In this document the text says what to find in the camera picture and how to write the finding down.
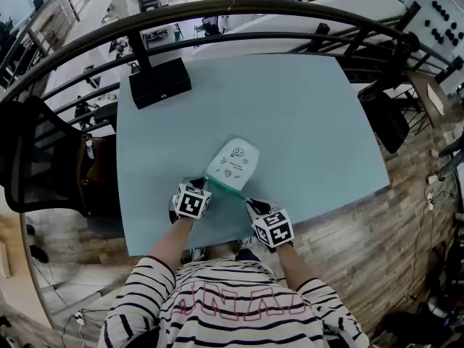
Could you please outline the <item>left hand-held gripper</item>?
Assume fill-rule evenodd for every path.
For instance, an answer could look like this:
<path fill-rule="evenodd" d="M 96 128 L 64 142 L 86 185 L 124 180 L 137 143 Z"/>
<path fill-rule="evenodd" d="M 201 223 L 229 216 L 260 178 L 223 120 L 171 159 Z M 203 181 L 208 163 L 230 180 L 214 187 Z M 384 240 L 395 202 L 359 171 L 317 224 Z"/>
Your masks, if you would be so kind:
<path fill-rule="evenodd" d="M 193 218 L 198 220 L 207 211 L 212 193 L 205 190 L 208 177 L 186 177 L 171 199 L 168 210 L 170 223 L 173 225 L 180 218 Z"/>

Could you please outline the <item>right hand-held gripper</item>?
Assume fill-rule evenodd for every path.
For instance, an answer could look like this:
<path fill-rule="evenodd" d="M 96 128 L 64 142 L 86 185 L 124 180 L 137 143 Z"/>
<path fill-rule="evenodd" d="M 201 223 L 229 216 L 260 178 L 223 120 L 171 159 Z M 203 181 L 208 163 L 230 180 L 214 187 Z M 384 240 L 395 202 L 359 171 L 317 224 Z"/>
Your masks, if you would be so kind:
<path fill-rule="evenodd" d="M 276 247 L 292 242 L 294 231 L 286 210 L 269 200 L 247 199 L 245 207 L 252 222 L 252 228 L 259 241 L 267 247 Z"/>

